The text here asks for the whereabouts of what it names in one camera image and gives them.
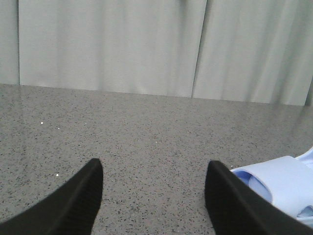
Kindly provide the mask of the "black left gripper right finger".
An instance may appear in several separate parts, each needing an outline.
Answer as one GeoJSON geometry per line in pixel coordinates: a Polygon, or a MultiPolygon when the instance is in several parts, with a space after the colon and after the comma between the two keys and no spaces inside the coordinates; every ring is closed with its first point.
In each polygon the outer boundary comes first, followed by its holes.
{"type": "Polygon", "coordinates": [[[205,206],[218,235],[311,235],[312,228],[277,209],[220,161],[210,161],[205,206]]]}

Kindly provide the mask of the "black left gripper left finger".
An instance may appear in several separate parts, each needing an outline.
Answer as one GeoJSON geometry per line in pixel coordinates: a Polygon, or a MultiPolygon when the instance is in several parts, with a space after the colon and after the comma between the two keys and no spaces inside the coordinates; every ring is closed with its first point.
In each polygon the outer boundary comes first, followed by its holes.
{"type": "Polygon", "coordinates": [[[91,159],[41,202],[1,223],[2,235],[89,235],[100,209],[103,167],[91,159]]]}

